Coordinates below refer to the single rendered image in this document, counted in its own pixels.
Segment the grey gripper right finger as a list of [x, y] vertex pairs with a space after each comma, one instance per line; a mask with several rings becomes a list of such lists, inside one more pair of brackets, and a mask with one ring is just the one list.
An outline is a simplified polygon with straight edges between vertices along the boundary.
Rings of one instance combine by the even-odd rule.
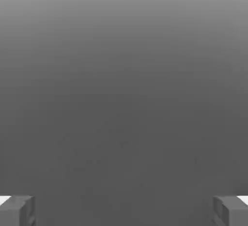
[[213, 226], [248, 226], [248, 195], [214, 196]]

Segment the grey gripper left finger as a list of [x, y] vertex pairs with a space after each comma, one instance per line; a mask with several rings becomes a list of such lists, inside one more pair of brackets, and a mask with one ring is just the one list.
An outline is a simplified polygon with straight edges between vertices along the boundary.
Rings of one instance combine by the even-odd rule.
[[36, 226], [35, 196], [0, 195], [0, 226]]

